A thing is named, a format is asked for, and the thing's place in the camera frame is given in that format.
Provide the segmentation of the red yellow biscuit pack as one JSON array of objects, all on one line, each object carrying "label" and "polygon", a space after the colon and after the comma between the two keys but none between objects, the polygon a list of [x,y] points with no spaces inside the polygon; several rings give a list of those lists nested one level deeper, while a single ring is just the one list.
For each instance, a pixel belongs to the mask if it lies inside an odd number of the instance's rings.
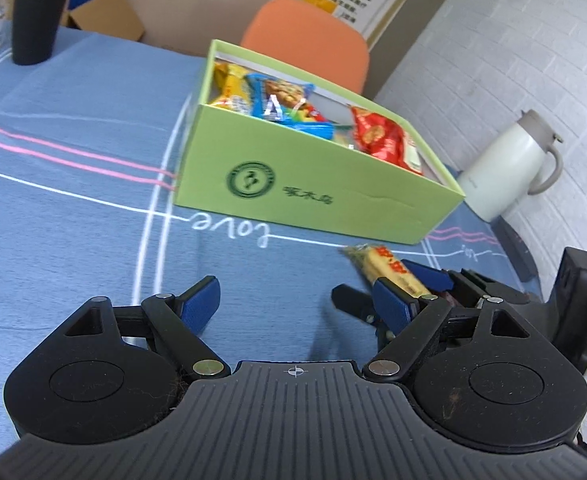
[{"label": "red yellow biscuit pack", "polygon": [[419,298],[431,294],[430,290],[386,246],[368,244],[347,246],[342,248],[342,252],[371,284],[374,284],[378,278],[387,278],[409,296]]}]

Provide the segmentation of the red snack bag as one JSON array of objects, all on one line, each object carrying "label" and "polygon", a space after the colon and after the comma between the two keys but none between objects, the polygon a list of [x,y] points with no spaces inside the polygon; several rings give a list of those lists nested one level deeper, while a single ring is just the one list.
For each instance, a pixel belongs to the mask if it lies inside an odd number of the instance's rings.
[{"label": "red snack bag", "polygon": [[365,108],[350,107],[359,149],[382,162],[389,162],[413,174],[423,175],[413,138],[392,119]]}]

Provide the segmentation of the blue cookie pack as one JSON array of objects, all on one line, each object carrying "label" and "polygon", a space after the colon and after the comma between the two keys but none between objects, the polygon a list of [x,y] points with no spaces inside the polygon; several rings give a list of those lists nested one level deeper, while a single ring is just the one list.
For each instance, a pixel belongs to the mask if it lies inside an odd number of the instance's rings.
[{"label": "blue cookie pack", "polygon": [[310,101],[314,84],[298,84],[262,74],[249,74],[252,117],[325,140],[333,140],[335,126]]}]

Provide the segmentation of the yellow cake snack pack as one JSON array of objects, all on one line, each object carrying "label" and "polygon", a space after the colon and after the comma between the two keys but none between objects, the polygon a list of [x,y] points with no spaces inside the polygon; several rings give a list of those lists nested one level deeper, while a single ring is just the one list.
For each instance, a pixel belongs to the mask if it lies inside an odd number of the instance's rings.
[{"label": "yellow cake snack pack", "polygon": [[210,102],[210,105],[249,115],[252,104],[251,89],[246,81],[249,74],[249,70],[241,65],[216,61],[213,78],[220,94]]}]

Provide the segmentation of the white thermos jug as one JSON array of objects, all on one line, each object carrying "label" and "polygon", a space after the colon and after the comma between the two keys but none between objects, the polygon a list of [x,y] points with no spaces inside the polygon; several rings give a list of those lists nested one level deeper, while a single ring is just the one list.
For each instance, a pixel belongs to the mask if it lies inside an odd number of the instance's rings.
[{"label": "white thermos jug", "polygon": [[522,112],[457,177],[467,206],[491,223],[519,198],[547,191],[563,172],[561,142],[538,112]]}]

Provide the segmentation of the orange chair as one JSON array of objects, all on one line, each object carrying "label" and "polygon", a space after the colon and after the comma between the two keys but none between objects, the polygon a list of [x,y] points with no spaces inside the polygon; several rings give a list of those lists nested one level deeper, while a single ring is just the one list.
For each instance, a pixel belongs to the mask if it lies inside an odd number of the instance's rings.
[{"label": "orange chair", "polygon": [[300,0],[270,0],[240,46],[361,93],[369,67],[365,39],[331,14]]}]

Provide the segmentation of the brown cardboard box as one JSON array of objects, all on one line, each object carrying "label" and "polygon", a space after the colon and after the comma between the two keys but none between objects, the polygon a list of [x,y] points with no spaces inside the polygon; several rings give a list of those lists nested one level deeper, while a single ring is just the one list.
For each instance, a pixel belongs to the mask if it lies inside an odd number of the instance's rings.
[{"label": "brown cardboard box", "polygon": [[61,26],[132,41],[144,36],[144,25],[127,0],[90,0],[73,11],[66,0]]}]

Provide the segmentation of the black tumbler cup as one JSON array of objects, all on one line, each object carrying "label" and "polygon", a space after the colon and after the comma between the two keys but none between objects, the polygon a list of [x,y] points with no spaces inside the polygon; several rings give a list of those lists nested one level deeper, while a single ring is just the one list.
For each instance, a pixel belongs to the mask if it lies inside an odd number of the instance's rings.
[{"label": "black tumbler cup", "polygon": [[13,63],[30,66],[52,55],[66,0],[13,0]]}]

